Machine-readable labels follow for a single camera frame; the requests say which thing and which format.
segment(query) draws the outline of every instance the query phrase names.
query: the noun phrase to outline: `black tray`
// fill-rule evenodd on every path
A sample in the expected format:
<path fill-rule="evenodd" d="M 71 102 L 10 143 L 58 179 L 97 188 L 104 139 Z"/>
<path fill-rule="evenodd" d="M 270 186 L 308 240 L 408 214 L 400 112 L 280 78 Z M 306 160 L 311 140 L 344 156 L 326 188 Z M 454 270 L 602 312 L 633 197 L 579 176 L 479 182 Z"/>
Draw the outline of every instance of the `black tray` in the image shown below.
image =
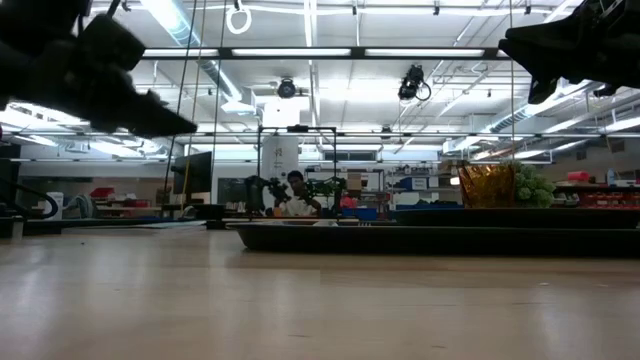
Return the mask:
<path fill-rule="evenodd" d="M 469 227 L 227 225 L 252 250 L 409 253 L 432 255 L 512 255 L 638 257 L 639 230 L 517 229 Z"/>
<path fill-rule="evenodd" d="M 548 229 L 635 229 L 640 212 L 608 209 L 433 209 L 400 210 L 406 226 L 512 227 Z"/>

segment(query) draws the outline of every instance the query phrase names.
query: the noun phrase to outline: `table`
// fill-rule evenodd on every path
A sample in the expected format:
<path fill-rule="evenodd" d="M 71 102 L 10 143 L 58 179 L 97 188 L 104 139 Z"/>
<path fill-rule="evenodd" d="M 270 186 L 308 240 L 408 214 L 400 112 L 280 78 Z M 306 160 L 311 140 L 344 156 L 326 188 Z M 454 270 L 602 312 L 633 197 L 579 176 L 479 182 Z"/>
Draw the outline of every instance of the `table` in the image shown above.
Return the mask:
<path fill-rule="evenodd" d="M 637 261 L 260 253 L 235 232 L 202 227 L 86 231 L 0 245 L 3 358 L 640 352 Z"/>

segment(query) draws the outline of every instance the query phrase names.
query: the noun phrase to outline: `man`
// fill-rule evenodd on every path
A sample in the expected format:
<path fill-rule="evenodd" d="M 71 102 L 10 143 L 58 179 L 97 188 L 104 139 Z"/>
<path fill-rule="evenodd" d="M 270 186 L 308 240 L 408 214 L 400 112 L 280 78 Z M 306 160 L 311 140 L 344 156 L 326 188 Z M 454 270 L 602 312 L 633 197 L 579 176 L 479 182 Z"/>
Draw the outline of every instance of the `man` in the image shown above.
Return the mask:
<path fill-rule="evenodd" d="M 275 206 L 282 210 L 283 216 L 320 216 L 322 214 L 322 205 L 315 199 L 311 199 L 307 194 L 307 188 L 304 183 L 304 177 L 300 171 L 294 170 L 287 175 L 287 181 L 293 197 L 289 201 L 279 203 L 276 200 Z"/>

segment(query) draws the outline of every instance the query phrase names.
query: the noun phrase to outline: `security camera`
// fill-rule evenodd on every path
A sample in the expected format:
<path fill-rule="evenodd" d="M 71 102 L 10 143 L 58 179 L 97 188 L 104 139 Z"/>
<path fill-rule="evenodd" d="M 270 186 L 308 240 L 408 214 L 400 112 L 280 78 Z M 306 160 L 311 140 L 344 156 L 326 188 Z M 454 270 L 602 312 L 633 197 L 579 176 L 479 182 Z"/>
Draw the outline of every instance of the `security camera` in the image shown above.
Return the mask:
<path fill-rule="evenodd" d="M 296 96 L 296 86 L 293 79 L 282 79 L 278 86 L 278 96 L 282 99 L 291 99 Z"/>
<path fill-rule="evenodd" d="M 418 94 L 421 89 L 427 89 L 429 91 L 426 97 L 420 97 Z M 424 71 L 422 71 L 421 65 L 411 65 L 407 75 L 402 79 L 400 90 L 398 90 L 398 98 L 401 101 L 410 101 L 418 99 L 420 101 L 429 100 L 431 97 L 431 87 L 424 81 Z"/>

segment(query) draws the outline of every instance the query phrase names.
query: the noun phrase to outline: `vacuum hose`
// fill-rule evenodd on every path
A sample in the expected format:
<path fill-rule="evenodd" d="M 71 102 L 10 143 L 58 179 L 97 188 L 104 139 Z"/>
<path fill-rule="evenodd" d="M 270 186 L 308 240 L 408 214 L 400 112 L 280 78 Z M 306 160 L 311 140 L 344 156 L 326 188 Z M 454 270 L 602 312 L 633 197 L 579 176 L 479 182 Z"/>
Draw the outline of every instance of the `vacuum hose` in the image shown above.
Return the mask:
<path fill-rule="evenodd" d="M 29 209 L 25 209 L 24 207 L 16 204 L 15 202 L 11 201 L 11 199 L 6 198 L 5 196 L 2 195 L 2 193 L 0 193 L 0 201 L 4 202 L 7 204 L 7 206 L 9 206 L 10 208 L 14 209 L 15 211 L 18 212 L 18 214 L 22 215 L 24 218 L 26 219 L 38 219 L 38 220 L 43 220 L 43 219 L 48 219 L 50 217 L 52 217 L 53 215 L 55 215 L 58 212 L 58 203 L 56 203 L 55 200 L 53 200 L 53 198 L 47 194 L 43 194 L 41 192 L 38 192 L 36 190 L 33 190 L 31 188 L 28 188 L 26 186 L 20 185 L 20 184 L 16 184 L 16 183 L 12 183 L 9 182 L 5 179 L 0 178 L 0 181 L 4 182 L 5 184 L 8 184 L 9 186 L 15 187 L 16 189 L 22 190 L 24 192 L 28 192 L 31 194 L 34 194 L 38 197 L 41 197 L 43 199 L 45 199 L 49 204 L 51 204 L 51 211 L 49 211 L 46 214 L 40 214 L 34 211 L 31 211 Z"/>

